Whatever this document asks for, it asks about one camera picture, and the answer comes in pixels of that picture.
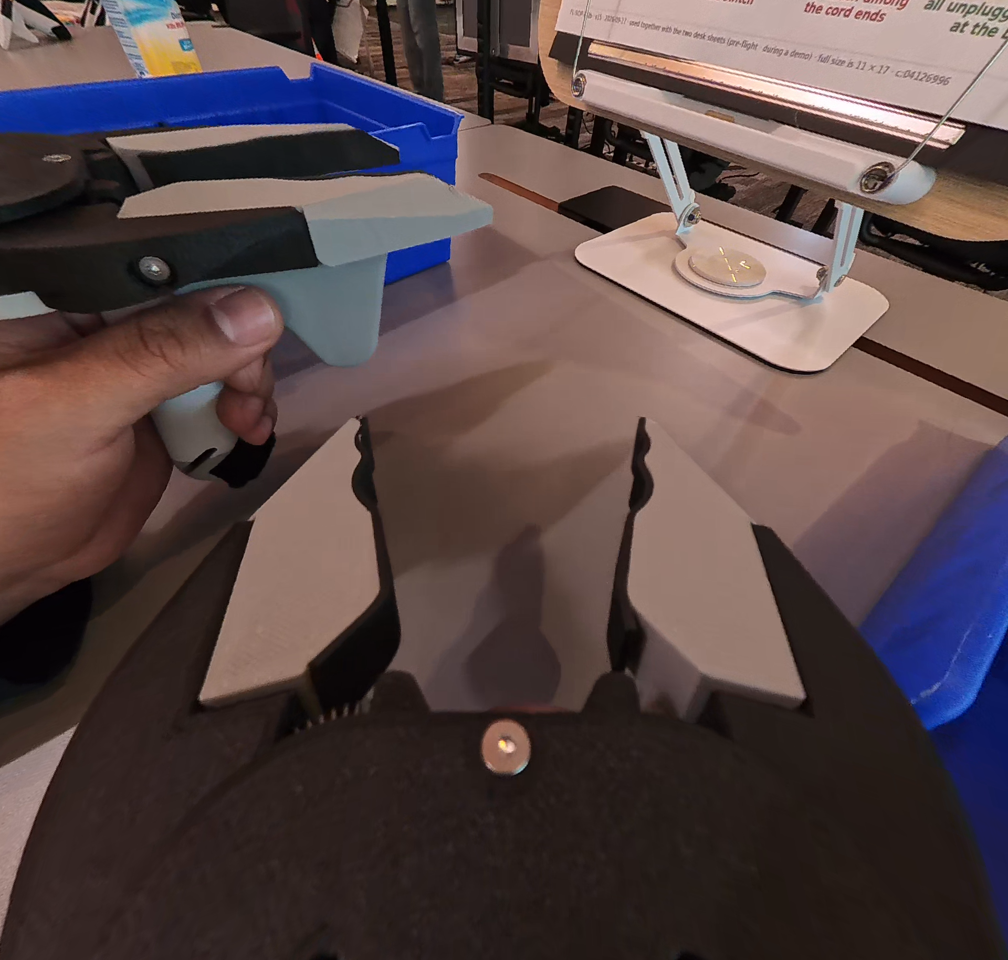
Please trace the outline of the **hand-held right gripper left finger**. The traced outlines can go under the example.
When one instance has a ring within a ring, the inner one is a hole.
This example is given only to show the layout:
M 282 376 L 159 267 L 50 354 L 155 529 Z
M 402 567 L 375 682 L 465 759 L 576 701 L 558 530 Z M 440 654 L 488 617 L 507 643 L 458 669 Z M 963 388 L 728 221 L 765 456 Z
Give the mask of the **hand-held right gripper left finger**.
M 199 701 L 293 693 L 309 714 L 363 702 L 401 631 L 367 418 L 346 422 L 250 531 Z

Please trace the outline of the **blue plastic bin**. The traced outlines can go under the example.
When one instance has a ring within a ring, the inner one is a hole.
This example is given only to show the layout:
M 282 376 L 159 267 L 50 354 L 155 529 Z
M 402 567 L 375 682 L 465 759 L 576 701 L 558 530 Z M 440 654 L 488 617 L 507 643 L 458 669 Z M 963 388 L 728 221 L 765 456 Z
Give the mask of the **blue plastic bin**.
M 1006 439 L 979 462 L 861 633 L 957 786 L 1006 928 Z
M 213 127 L 234 124 L 341 123 L 395 145 L 400 162 L 380 175 L 425 172 L 456 183 L 460 117 L 433 105 L 421 122 L 395 126 L 347 123 L 337 105 L 343 85 L 314 65 L 309 79 L 291 81 L 281 70 L 220 71 L 164 79 L 34 88 L 2 93 L 2 134 L 72 135 L 89 132 Z

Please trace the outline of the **person's left hand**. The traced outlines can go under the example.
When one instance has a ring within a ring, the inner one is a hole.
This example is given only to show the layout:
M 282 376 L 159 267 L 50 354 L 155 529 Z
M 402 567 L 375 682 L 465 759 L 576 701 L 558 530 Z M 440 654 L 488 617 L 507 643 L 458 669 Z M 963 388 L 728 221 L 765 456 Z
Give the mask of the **person's left hand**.
M 261 446 L 284 332 L 255 287 L 210 288 L 107 322 L 59 312 L 2 322 L 1 620 L 116 561 L 172 473 L 148 417 L 220 382 L 217 417 Z

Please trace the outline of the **white wooden document stand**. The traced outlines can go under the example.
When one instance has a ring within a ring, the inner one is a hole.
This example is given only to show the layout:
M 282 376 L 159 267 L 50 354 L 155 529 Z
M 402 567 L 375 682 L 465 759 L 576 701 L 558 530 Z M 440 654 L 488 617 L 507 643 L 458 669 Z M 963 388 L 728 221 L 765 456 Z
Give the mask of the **white wooden document stand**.
M 864 218 L 896 255 L 914 237 L 953 279 L 1006 282 L 1006 130 L 557 31 L 542 0 L 539 41 L 561 101 L 637 129 L 671 212 L 577 248 L 633 295 L 784 371 L 830 367 L 889 302 L 851 276 Z M 686 148 L 816 190 L 835 202 L 815 262 L 702 218 Z

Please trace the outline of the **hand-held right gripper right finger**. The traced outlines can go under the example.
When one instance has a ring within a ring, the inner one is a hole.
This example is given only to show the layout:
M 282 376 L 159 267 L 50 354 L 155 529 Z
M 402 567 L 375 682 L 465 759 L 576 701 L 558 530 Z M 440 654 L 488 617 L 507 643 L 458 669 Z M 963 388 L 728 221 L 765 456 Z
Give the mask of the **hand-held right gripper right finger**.
M 785 709 L 800 672 L 748 513 L 653 419 L 640 418 L 610 602 L 611 667 L 641 707 L 694 722 L 713 694 Z

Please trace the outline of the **printed instruction sheet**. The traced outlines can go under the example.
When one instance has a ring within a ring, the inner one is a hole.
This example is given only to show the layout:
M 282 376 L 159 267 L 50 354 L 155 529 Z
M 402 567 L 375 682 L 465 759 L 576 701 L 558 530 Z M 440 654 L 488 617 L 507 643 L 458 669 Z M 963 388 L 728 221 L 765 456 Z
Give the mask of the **printed instruction sheet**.
M 1007 0 L 561 0 L 555 28 L 1006 130 Z

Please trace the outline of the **blue yellow wipes canister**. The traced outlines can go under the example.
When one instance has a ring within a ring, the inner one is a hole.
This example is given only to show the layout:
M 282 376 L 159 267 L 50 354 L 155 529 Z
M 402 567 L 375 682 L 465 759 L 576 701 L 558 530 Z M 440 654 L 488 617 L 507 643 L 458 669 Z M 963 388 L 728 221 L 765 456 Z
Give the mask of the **blue yellow wipes canister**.
M 138 78 L 203 71 L 176 0 L 99 1 Z

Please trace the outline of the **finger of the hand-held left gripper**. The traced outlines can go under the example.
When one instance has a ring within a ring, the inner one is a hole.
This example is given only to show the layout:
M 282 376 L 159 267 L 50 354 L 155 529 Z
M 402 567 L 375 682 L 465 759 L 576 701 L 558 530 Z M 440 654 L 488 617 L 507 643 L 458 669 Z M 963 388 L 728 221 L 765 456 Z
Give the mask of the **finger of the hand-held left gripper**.
M 493 221 L 492 207 L 425 172 L 327 181 L 199 181 L 129 197 L 121 219 L 293 208 L 322 265 L 340 266 L 458 236 Z
M 108 136 L 141 189 L 213 181 L 319 181 L 396 166 L 398 148 L 341 123 L 234 124 Z

